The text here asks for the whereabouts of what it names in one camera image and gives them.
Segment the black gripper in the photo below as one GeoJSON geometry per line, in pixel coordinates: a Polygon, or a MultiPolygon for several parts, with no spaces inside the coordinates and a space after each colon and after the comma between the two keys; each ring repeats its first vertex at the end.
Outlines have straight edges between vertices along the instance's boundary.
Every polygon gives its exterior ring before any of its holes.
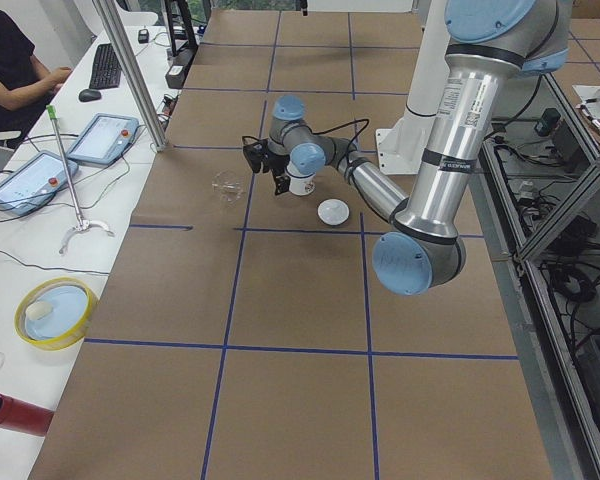
{"type": "Polygon", "coordinates": [[[290,177],[286,174],[286,167],[289,164],[288,155],[280,155],[270,150],[266,150],[263,157],[263,172],[271,172],[275,184],[274,194],[276,196],[285,194],[290,189],[290,177]]]}

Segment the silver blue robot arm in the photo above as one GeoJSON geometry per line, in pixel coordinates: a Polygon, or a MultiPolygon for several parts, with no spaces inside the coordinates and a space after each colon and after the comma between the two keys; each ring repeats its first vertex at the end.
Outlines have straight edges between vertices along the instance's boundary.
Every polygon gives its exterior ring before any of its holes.
{"type": "Polygon", "coordinates": [[[464,267],[464,243],[454,219],[505,83],[564,64],[571,14],[569,1],[447,3],[450,72],[410,194],[353,141],[313,132],[304,120],[304,104],[293,95],[276,100],[268,137],[245,145],[243,154],[254,172],[271,172],[277,193],[288,190],[290,167],[302,176],[326,166],[340,172],[394,228],[373,249],[378,280],[398,295],[421,294],[454,279],[464,267]]]}

